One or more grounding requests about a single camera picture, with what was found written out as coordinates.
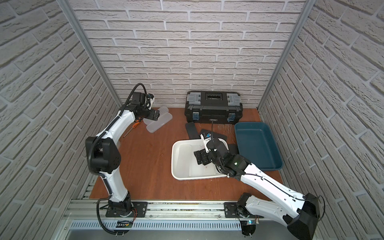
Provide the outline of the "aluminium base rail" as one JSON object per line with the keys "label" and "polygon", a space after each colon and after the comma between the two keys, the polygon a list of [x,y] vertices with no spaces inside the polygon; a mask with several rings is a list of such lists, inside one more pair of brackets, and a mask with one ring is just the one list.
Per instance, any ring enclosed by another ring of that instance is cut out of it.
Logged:
{"label": "aluminium base rail", "polygon": [[72,200],[62,218],[67,230],[239,231],[241,227],[275,222],[285,225],[286,212],[274,202],[252,200],[244,217],[237,214],[236,202],[135,200],[135,212],[127,217],[108,214],[107,203],[100,203],[97,216],[95,200]]}

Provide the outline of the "white plastic storage box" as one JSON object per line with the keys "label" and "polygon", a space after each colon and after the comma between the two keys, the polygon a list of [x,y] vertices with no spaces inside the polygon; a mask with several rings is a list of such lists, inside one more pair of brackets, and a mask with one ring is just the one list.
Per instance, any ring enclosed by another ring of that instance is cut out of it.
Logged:
{"label": "white plastic storage box", "polygon": [[171,172],[175,179],[204,180],[225,178],[214,164],[198,165],[195,151],[205,150],[203,140],[183,140],[175,142],[172,147]]}

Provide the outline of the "teal plastic storage tray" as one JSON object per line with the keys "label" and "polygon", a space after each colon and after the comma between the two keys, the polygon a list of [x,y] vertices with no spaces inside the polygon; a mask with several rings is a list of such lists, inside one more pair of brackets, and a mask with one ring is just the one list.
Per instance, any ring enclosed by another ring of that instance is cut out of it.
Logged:
{"label": "teal plastic storage tray", "polygon": [[278,171],[283,160],[270,127],[262,122],[235,124],[239,154],[262,171]]}

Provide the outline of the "black plastic toolbox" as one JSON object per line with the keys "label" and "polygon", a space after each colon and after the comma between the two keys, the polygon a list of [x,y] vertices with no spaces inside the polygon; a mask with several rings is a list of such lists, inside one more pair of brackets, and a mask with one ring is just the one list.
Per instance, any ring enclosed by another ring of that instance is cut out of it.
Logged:
{"label": "black plastic toolbox", "polygon": [[236,92],[189,91],[185,116],[188,123],[235,125],[243,117],[241,95]]}

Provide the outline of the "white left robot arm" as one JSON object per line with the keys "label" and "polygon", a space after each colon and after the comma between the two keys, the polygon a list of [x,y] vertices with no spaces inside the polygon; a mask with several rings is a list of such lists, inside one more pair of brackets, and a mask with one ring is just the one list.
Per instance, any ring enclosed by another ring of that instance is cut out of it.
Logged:
{"label": "white left robot arm", "polygon": [[89,171],[101,177],[109,194],[108,206],[120,215],[128,215],[132,211],[132,203],[120,174],[121,154],[117,144],[126,129],[135,121],[157,121],[159,116],[159,110],[145,105],[129,104],[119,110],[111,123],[97,136],[86,139]]}

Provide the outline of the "long black pencil case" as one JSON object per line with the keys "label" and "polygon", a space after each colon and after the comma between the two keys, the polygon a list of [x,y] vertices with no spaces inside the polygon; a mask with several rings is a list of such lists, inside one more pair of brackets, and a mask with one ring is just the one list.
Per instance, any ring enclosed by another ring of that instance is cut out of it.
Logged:
{"label": "long black pencil case", "polygon": [[185,127],[186,127],[187,134],[188,134],[190,140],[197,140],[197,139],[201,138],[198,131],[197,131],[195,123],[193,123],[193,122],[186,123]]}

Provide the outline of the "smooth translucent pencil case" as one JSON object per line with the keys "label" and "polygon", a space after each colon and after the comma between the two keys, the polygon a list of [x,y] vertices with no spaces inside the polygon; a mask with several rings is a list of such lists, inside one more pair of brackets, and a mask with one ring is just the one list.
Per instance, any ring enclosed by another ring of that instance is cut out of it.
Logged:
{"label": "smooth translucent pencil case", "polygon": [[165,113],[159,116],[157,121],[147,125],[146,129],[149,133],[154,133],[172,120],[173,116],[170,113]]}

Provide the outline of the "flat black pencil case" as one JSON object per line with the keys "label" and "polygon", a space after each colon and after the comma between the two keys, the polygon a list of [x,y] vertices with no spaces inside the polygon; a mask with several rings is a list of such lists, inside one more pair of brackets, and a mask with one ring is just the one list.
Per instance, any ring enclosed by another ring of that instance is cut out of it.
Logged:
{"label": "flat black pencil case", "polygon": [[200,136],[203,135],[204,136],[204,139],[222,139],[224,141],[227,141],[227,136],[225,135],[222,135],[222,134],[219,134],[219,133],[216,133],[216,132],[212,132],[212,131],[209,131],[209,130],[206,130],[206,129],[202,129],[200,131]]}

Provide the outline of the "orange handled screwdriver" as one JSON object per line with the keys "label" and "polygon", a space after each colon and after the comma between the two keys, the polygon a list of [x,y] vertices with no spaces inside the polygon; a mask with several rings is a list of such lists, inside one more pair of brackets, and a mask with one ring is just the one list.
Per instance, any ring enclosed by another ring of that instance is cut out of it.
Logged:
{"label": "orange handled screwdriver", "polygon": [[135,120],[134,124],[132,125],[131,129],[123,136],[125,138],[133,129],[135,129],[141,122],[143,121],[142,118]]}

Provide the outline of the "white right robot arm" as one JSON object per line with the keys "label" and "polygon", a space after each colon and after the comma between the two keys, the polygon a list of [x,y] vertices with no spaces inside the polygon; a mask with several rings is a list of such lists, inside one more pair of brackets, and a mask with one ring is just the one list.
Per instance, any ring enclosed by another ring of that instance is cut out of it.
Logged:
{"label": "white right robot arm", "polygon": [[242,217],[262,216],[287,227],[299,240],[311,240],[321,219],[319,198],[280,184],[245,157],[233,155],[219,139],[202,140],[204,149],[194,154],[200,164],[214,164],[220,174],[234,178],[261,192],[268,201],[244,193],[237,202]]}

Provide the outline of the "ribbed translucent pencil case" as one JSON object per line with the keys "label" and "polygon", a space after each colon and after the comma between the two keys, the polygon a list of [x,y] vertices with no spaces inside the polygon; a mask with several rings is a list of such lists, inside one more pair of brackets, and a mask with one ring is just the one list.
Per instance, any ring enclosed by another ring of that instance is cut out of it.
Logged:
{"label": "ribbed translucent pencil case", "polygon": [[[158,111],[160,113],[159,118],[158,118],[158,120],[159,120],[161,115],[169,112],[169,109],[167,107],[162,106],[158,109]],[[146,124],[146,125],[149,125],[149,124],[155,122],[154,120],[149,120],[149,119],[144,119],[143,121],[144,121],[144,124]]]}

